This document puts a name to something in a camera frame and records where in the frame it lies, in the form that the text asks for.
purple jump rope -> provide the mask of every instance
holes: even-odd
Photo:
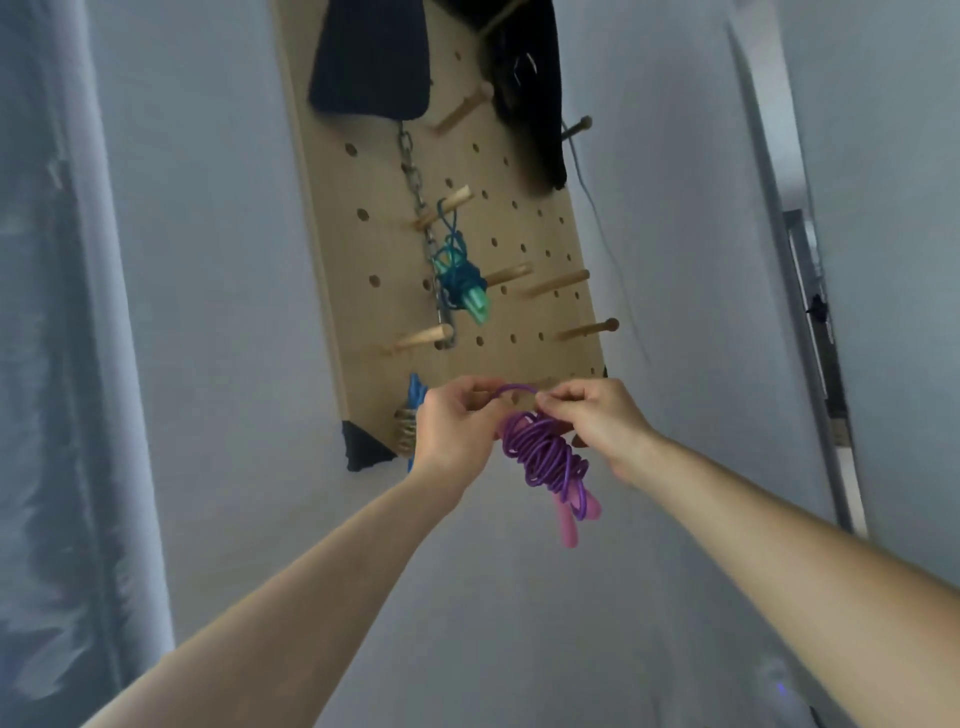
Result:
[[[499,397],[515,389],[537,393],[526,384],[506,384],[493,395]],[[503,421],[500,430],[503,452],[523,466],[527,485],[545,485],[553,494],[564,546],[574,548],[579,541],[576,521],[595,521],[600,518],[601,508],[584,485],[589,462],[574,453],[557,432],[557,423],[542,412],[516,412]]]

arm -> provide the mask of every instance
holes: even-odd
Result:
[[[510,412],[498,379],[431,390],[416,466],[286,570],[164,657],[87,725],[312,726],[420,542],[486,465]]]
[[[655,432],[615,380],[538,396],[700,543],[863,728],[960,716],[960,594]]]

jump rope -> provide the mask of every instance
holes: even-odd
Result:
[[[493,396],[499,397],[517,389],[537,393],[527,384],[506,384]],[[399,419],[401,425],[408,424],[414,432],[416,424],[412,416],[416,416],[426,392],[427,387],[420,378],[411,375],[407,409],[400,410],[403,416]],[[497,432],[503,442],[504,454],[523,466],[527,485],[531,488],[546,486],[553,496],[561,541],[567,548],[574,548],[580,540],[577,521],[596,521],[602,509],[600,501],[584,485],[589,462],[573,451],[560,434],[560,428],[558,420],[543,412],[515,412],[500,423]],[[411,457],[408,471],[413,463]]]

pink handle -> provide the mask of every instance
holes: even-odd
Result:
[[[577,522],[573,518],[573,511],[570,506],[560,500],[558,494],[553,494],[553,503],[557,506],[557,521],[560,522],[560,540],[564,542],[567,548],[576,548],[580,543],[580,537],[577,535]]]
[[[596,521],[600,518],[603,509],[600,507],[600,501],[593,497],[593,494],[584,489],[587,493],[587,515],[588,521]],[[580,536],[577,533],[577,521],[573,518],[573,510],[580,510],[580,489],[571,487],[569,489],[570,501],[564,503],[560,500],[560,494],[553,494],[553,502],[557,507],[557,521],[560,522],[560,540],[564,542],[567,548],[576,548],[580,543]]]

left hand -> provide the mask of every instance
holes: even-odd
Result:
[[[429,390],[417,410],[411,474],[437,479],[459,500],[487,465],[497,427],[514,411],[509,394],[493,396],[504,383],[492,376],[460,376]]]

